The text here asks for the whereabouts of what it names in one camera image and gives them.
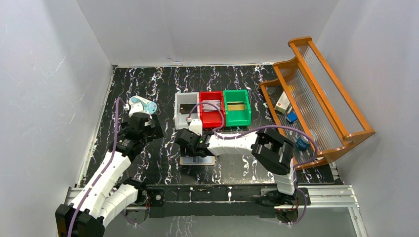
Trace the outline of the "grey cards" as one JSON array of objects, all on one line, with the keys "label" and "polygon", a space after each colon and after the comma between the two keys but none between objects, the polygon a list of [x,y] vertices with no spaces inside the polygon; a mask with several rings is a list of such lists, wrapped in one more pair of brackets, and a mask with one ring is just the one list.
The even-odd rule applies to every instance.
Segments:
[{"label": "grey cards", "polygon": [[220,100],[203,100],[202,101],[202,110],[203,112],[212,112],[221,110],[221,101]]}]

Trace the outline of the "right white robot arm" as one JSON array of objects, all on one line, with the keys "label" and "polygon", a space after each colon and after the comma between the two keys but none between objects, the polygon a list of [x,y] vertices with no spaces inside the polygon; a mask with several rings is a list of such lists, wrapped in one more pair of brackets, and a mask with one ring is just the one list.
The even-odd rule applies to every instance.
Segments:
[{"label": "right white robot arm", "polygon": [[292,204],[298,197],[293,177],[294,143],[273,128],[264,128],[241,137],[239,134],[199,135],[184,128],[178,131],[174,142],[190,157],[253,156],[273,174],[282,203]]}]

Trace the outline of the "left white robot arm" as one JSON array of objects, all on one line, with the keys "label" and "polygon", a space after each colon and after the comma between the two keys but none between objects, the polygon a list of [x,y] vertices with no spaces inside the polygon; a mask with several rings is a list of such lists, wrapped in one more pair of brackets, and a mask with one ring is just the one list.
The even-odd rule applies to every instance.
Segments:
[{"label": "left white robot arm", "polygon": [[69,204],[57,208],[60,237],[101,237],[109,223],[129,205],[147,205],[156,193],[134,178],[121,184],[118,179],[147,143],[163,137],[158,116],[137,112],[115,129],[109,151],[91,180]]}]

